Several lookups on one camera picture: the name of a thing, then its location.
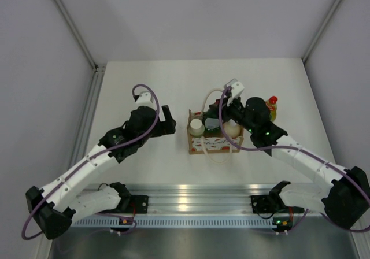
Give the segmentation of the burlap watermelon canvas bag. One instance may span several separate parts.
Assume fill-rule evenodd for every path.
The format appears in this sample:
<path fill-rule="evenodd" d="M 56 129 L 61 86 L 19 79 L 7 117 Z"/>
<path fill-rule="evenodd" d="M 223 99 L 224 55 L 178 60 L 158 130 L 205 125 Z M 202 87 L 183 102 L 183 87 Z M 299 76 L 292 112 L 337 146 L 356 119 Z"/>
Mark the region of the burlap watermelon canvas bag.
<path fill-rule="evenodd" d="M 223 128 L 223 123 L 217 130 L 206 130 L 202 137 L 197 138 L 190 135 L 188 129 L 192 119 L 200 119 L 202 121 L 204 113 L 208 110 L 205 109 L 208 98 L 212 93 L 220 93 L 222 89 L 214 88 L 207 93 L 201 110 L 197 112 L 188 112 L 187 122 L 187 138 L 188 138 L 188 153 L 190 155 L 203 154 L 209 161 L 216 165 L 225 164 L 232 156 L 232 153 L 238 153 L 239 149 L 233 146 L 225 137 L 227 136 Z M 240 135 L 236 138 L 230 138 L 236 145 L 243 143 L 243 129 L 241 128 Z"/>

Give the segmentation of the dark green red-capped bottle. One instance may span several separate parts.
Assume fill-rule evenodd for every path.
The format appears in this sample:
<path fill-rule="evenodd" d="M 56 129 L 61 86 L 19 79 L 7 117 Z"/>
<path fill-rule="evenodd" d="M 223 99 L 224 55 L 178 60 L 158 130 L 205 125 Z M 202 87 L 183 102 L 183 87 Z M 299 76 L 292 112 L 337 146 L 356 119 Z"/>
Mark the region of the dark green red-capped bottle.
<path fill-rule="evenodd" d="M 203 114 L 202 122 L 206 130 L 218 130 L 220 128 L 220 121 L 218 115 L 218 106 L 210 105 L 209 109 Z"/>

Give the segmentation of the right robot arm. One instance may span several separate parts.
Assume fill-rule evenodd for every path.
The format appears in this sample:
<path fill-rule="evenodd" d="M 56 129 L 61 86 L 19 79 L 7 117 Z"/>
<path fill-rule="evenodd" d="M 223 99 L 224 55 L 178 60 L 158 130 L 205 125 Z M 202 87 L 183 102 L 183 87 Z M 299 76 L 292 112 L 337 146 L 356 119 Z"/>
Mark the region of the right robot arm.
<path fill-rule="evenodd" d="M 361 168 L 349 169 L 331 163 L 300 145 L 287 131 L 270 121 L 269 109 L 262 98 L 252 97 L 243 104 L 240 98 L 226 95 L 211 104 L 209 110 L 217 115 L 220 124 L 233 120 L 250 133 L 252 148 L 236 143 L 234 147 L 249 152 L 263 151 L 312 182 L 307 189 L 289 181 L 279 182 L 269 192 L 272 209 L 309 209 L 341 229 L 357 232 L 355 223 L 369 209 L 369 181 Z"/>

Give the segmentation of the yellow-green red-capped bottle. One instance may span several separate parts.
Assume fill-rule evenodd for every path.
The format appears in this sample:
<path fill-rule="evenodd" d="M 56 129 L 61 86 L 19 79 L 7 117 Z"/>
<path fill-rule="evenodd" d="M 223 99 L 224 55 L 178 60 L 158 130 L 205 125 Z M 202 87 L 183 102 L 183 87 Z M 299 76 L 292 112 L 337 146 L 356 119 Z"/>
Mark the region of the yellow-green red-capped bottle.
<path fill-rule="evenodd" d="M 277 102 L 278 98 L 274 95 L 265 101 L 265 104 L 269 109 L 269 118 L 271 122 L 274 122 L 277 117 Z"/>

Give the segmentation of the pale green white-capped bottle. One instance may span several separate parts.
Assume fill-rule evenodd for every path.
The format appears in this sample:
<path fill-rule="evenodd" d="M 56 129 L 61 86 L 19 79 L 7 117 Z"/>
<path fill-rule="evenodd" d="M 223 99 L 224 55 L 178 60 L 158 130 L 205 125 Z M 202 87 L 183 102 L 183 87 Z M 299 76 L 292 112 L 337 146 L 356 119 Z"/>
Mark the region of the pale green white-capped bottle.
<path fill-rule="evenodd" d="M 204 134 L 205 127 L 200 119 L 192 119 L 188 131 L 191 136 L 200 138 Z"/>

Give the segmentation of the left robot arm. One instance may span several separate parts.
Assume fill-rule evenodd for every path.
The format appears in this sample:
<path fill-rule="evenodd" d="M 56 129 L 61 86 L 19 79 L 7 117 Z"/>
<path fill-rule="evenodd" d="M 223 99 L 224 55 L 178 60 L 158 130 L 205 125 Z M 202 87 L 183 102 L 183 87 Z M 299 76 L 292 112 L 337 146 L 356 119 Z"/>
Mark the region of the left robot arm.
<path fill-rule="evenodd" d="M 150 138 L 172 135 L 176 121 L 162 106 L 164 121 L 156 110 L 140 106 L 121 127 L 108 131 L 75 166 L 53 182 L 26 193 L 28 210 L 49 240 L 64 234 L 72 223 L 102 213 L 131 213 L 132 195 L 125 184 L 114 182 L 102 190 L 83 193 L 101 174 L 135 154 Z"/>

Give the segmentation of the cream pump lotion bottle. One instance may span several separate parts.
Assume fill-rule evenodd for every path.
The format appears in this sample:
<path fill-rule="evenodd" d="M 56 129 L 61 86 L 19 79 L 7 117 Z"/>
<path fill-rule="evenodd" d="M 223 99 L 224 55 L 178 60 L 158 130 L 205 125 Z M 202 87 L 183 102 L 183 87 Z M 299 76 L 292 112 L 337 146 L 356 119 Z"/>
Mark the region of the cream pump lotion bottle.
<path fill-rule="evenodd" d="M 230 138 L 236 138 L 241 133 L 240 125 L 234 122 L 233 120 L 224 122 L 223 128 L 225 130 L 226 135 Z"/>

